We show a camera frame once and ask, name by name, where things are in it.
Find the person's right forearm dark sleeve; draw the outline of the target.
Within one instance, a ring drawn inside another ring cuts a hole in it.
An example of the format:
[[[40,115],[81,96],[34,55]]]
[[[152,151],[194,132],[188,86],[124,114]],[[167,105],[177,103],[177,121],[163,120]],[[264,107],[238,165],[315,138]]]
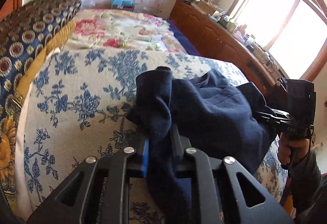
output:
[[[289,166],[295,223],[321,223],[326,217],[326,175],[322,175],[313,151]]]

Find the person's right hand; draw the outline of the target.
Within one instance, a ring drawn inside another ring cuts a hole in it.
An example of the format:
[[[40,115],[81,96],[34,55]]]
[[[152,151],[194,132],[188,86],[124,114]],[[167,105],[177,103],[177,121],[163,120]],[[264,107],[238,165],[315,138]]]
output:
[[[308,139],[290,140],[286,133],[282,133],[279,139],[278,160],[282,165],[297,164],[307,155],[309,147]]]

